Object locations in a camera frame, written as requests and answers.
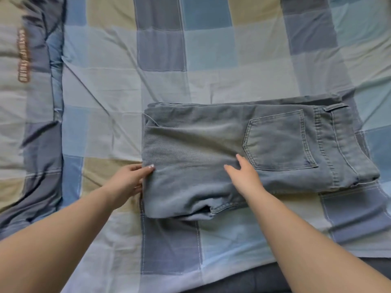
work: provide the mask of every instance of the folded jeans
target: folded jeans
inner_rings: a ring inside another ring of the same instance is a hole
[[[380,175],[356,140],[349,106],[335,97],[153,103],[144,117],[142,159],[156,167],[144,182],[145,215],[207,220],[245,206],[223,168],[239,168],[237,153],[272,194],[337,191]]]

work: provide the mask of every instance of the jeans pocket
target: jeans pocket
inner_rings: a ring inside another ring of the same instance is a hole
[[[243,149],[254,168],[259,170],[317,167],[306,140],[303,110],[251,119]]]

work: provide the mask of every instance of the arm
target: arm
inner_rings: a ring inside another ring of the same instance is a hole
[[[113,210],[154,170],[122,167],[104,186],[0,242],[0,292],[60,292]]]
[[[263,188],[245,158],[237,159],[240,170],[224,168],[257,217],[293,292],[391,292],[389,279],[289,210]]]

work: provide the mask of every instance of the logo on fabric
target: logo on fabric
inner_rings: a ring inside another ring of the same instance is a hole
[[[18,50],[19,50],[19,64],[18,64],[18,80],[21,83],[30,82],[30,58],[29,50],[27,48],[26,30],[20,28],[18,30]]]

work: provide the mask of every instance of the person's left arm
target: person's left arm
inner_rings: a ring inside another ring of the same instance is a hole
[[[112,211],[153,170],[122,167],[86,197],[0,241],[0,292],[60,292]]]

